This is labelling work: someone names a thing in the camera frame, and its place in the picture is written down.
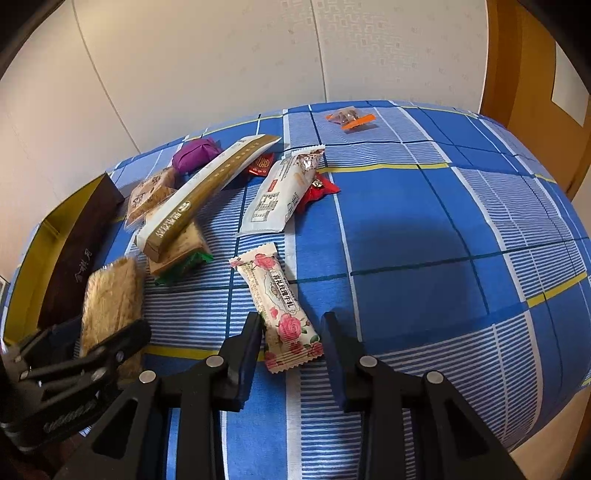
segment red candy wrapper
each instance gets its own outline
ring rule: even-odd
[[[273,161],[273,153],[263,153],[263,155],[258,157],[254,162],[252,162],[248,166],[248,173],[252,173],[257,177],[266,177],[267,175],[269,175],[269,170],[273,165]]]
[[[310,185],[310,188],[306,190],[306,193],[297,204],[297,207],[295,207],[295,212],[298,214],[303,213],[308,202],[315,202],[316,200],[320,200],[325,195],[339,192],[340,188],[338,188],[334,183],[324,178],[319,173],[316,173],[316,178],[312,182],[312,185]]]

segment yellow stripe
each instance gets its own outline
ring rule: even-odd
[[[546,299],[546,297],[544,297],[544,294],[540,293],[539,295],[536,295],[535,297],[528,299],[527,306],[529,308],[533,308],[536,305],[539,305],[540,303],[542,303],[545,299]]]
[[[260,120],[269,120],[270,118],[283,118],[283,114],[281,114],[281,115],[262,116],[260,118],[253,118],[252,120],[245,120],[245,121],[239,122],[237,124],[226,125],[225,127],[216,128],[215,130],[208,130],[208,131],[202,133],[201,135],[199,135],[198,137],[191,137],[191,138],[188,138],[186,140],[183,140],[183,143],[184,142],[189,142],[191,140],[197,140],[198,138],[201,138],[204,135],[207,136],[207,135],[210,135],[210,134],[214,134],[215,132],[221,132],[222,130],[225,130],[226,128],[232,128],[232,127],[238,127],[240,125],[251,124],[253,122],[258,122]]]
[[[319,168],[319,173],[351,173],[355,171],[369,171],[379,170],[380,168],[391,168],[394,170],[417,170],[418,168],[448,168],[447,163],[431,163],[426,165],[417,165],[415,163],[376,163],[375,165],[367,165],[363,167],[323,167]]]
[[[442,162],[442,163],[427,163],[423,165],[422,163],[419,165],[422,168],[448,168],[449,164]]]
[[[538,177],[539,179],[549,181],[550,183],[556,183],[556,180],[549,179],[548,177],[544,177],[543,175],[540,175],[539,173],[536,173],[535,176]]]
[[[379,170],[380,168],[394,168],[394,169],[418,169],[416,164],[389,164],[389,163],[378,163],[375,165],[367,165],[365,167],[323,167],[319,168],[319,173],[348,173],[353,171],[368,171],[368,170]]]
[[[191,360],[203,360],[211,355],[217,355],[217,350],[199,350],[197,348],[177,348],[172,346],[148,345],[145,353],[151,355],[172,356],[175,358],[188,358]],[[258,362],[265,359],[263,352],[259,352]]]
[[[536,305],[542,303],[544,300],[549,300],[552,297],[555,297],[556,295],[558,295],[559,293],[562,293],[564,290],[567,290],[568,288],[572,287],[573,285],[576,285],[577,283],[579,283],[581,280],[584,280],[587,277],[587,272],[582,272],[579,275],[577,275],[574,278],[571,278],[570,280],[567,280],[564,283],[561,283],[560,285],[549,289],[547,292],[544,293],[540,293],[539,295],[536,295],[535,297],[530,298],[527,301],[527,304],[530,308],[535,307]]]

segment metal screw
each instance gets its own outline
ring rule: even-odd
[[[359,363],[362,367],[373,368],[378,364],[378,360],[374,356],[364,355],[359,359]]]
[[[139,381],[142,383],[150,383],[156,380],[156,373],[152,370],[144,370],[139,374]]]
[[[429,383],[441,383],[443,382],[443,375],[436,370],[433,370],[427,374],[427,381]]]
[[[93,382],[96,382],[97,380],[100,380],[101,378],[103,378],[103,375],[107,372],[107,369],[105,367],[101,367],[98,370],[96,370],[92,376],[90,377],[90,379]]]
[[[223,365],[223,357],[219,355],[208,356],[205,363],[207,363],[208,367],[221,367]]]

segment snack package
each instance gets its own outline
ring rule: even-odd
[[[316,173],[316,177],[314,178],[312,185],[310,185],[310,188],[306,190],[306,193],[297,204],[297,207],[295,207],[295,212],[300,215],[304,213],[308,203],[320,200],[325,195],[339,192],[340,188],[338,188],[334,183],[332,183],[329,179],[324,178],[319,173]]]
[[[265,365],[276,374],[324,354],[320,338],[293,296],[275,244],[230,259],[248,284],[265,322]]]
[[[139,230],[135,244],[146,256],[159,262],[163,252],[215,193],[224,188],[254,158],[277,143],[276,135],[251,135],[234,143],[199,170],[163,204]]]
[[[312,184],[324,145],[301,148],[275,163],[246,209],[236,236],[276,233],[285,228]]]
[[[145,271],[135,257],[122,257],[88,279],[82,314],[80,356],[142,316]],[[141,352],[119,366],[119,378],[132,380],[142,371]]]
[[[158,209],[152,210],[146,216],[146,220],[150,221],[150,219],[154,215],[156,215],[157,212]],[[193,218],[181,230],[178,237],[174,239],[173,243],[162,254],[159,262],[155,262],[151,259],[148,259],[150,273],[154,277],[161,277],[165,272],[171,270],[176,265],[181,263],[184,264],[182,272],[186,272],[188,270],[189,265],[185,262],[185,260],[196,253],[205,254],[205,256],[202,258],[203,261],[211,261],[213,259],[213,257],[211,256],[211,251],[207,246],[207,242],[205,241],[205,237],[203,236],[201,229],[197,224],[197,221],[195,220],[195,218]],[[196,264],[196,260],[199,258],[201,258],[200,255],[194,256],[191,265]]]
[[[254,162],[248,166],[248,173],[252,173],[257,177],[266,177],[269,175],[269,170],[275,160],[275,154],[263,153]]]
[[[173,156],[173,167],[181,174],[207,165],[222,149],[211,138],[196,138],[185,142]]]
[[[211,254],[195,252],[161,273],[160,276],[154,280],[154,283],[156,283],[156,285],[170,286],[194,267],[209,263],[212,260],[213,255]]]
[[[175,180],[175,170],[172,167],[167,167],[137,185],[129,196],[125,229],[136,228],[150,210],[172,196],[176,192]]]
[[[335,110],[330,115],[326,115],[326,119],[339,124],[343,130],[349,130],[375,120],[375,115],[369,113],[360,117],[354,106],[348,106]]]

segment patterned wallpaper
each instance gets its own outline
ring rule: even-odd
[[[406,99],[478,111],[485,0],[312,0],[328,100]]]

